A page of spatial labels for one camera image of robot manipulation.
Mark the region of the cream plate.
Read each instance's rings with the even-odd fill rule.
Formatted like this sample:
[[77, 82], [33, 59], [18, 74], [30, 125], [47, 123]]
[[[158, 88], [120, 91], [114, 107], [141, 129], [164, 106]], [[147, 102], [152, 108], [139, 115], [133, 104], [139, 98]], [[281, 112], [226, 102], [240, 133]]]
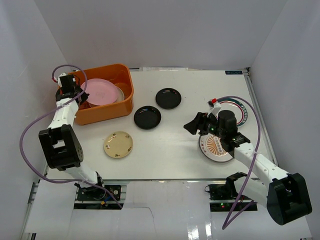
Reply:
[[125, 94], [124, 92], [121, 90], [121, 88], [119, 88], [117, 86], [117, 99], [116, 99], [116, 103], [118, 102], [122, 102], [125, 99]]

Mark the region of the white green rimmed plate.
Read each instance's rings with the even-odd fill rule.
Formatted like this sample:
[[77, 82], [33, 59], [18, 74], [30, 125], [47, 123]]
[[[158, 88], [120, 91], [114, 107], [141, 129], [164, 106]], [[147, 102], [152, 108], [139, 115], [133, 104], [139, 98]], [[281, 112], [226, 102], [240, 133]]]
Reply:
[[221, 105], [220, 111], [228, 110], [234, 113], [238, 128], [247, 122], [249, 113], [242, 102], [231, 97], [222, 97], [218, 102]]

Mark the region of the pink plate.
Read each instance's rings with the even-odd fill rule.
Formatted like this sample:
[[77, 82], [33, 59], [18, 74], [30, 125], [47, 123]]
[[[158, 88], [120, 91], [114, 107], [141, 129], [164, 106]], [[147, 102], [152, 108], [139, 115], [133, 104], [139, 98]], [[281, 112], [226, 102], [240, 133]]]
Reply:
[[92, 78], [87, 81], [85, 92], [90, 105], [104, 106], [114, 103], [118, 98], [117, 87], [108, 80]]

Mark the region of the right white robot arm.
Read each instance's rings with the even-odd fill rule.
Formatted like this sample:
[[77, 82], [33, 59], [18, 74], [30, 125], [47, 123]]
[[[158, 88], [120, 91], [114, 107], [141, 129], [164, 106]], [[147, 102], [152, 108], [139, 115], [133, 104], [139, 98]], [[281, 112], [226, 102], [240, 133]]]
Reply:
[[250, 140], [238, 131], [232, 111], [222, 110], [217, 117], [198, 112], [183, 127], [192, 135], [218, 137], [222, 148], [259, 178], [259, 181], [248, 180], [249, 174], [243, 172], [230, 175], [225, 187], [229, 198], [236, 200], [244, 194], [264, 206], [270, 217], [281, 226], [312, 212], [305, 178], [299, 173], [290, 174], [257, 153]]

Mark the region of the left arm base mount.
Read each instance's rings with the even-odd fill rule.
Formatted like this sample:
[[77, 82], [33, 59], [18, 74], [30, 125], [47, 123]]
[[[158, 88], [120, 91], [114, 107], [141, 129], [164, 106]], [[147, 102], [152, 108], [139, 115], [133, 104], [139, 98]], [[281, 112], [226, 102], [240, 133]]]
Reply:
[[73, 208], [75, 210], [121, 210], [121, 185], [105, 184], [106, 191], [90, 186], [78, 188]]

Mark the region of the orange sunburst patterned plate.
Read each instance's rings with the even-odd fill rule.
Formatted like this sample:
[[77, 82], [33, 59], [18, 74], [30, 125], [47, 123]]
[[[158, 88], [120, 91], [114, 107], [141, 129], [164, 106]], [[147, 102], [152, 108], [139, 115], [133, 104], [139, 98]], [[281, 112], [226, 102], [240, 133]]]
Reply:
[[200, 136], [198, 146], [202, 154], [211, 161], [226, 163], [233, 159], [233, 157], [223, 149], [220, 138], [213, 134]]

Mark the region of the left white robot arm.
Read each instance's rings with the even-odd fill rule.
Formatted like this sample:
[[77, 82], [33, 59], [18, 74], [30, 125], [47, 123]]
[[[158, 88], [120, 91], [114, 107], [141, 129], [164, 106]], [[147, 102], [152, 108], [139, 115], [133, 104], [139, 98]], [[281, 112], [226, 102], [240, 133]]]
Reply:
[[105, 196], [106, 187], [100, 175], [83, 163], [83, 149], [73, 130], [76, 113], [89, 95], [83, 92], [73, 74], [62, 73], [57, 82], [59, 89], [55, 100], [58, 110], [48, 128], [38, 134], [45, 159], [51, 169], [79, 179], [79, 187], [99, 200]]

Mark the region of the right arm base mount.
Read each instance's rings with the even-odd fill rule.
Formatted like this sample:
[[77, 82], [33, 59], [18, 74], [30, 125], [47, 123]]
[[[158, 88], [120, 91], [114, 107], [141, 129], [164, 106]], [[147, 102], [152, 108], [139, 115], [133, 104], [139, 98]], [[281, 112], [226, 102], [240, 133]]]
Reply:
[[[204, 191], [209, 194], [209, 205], [211, 212], [228, 212], [232, 208], [237, 194], [231, 193], [227, 190], [225, 184], [209, 184], [205, 187]], [[234, 211], [239, 212], [249, 204], [251, 199], [242, 195], [234, 208]], [[249, 206], [245, 211], [257, 211], [257, 204]]]

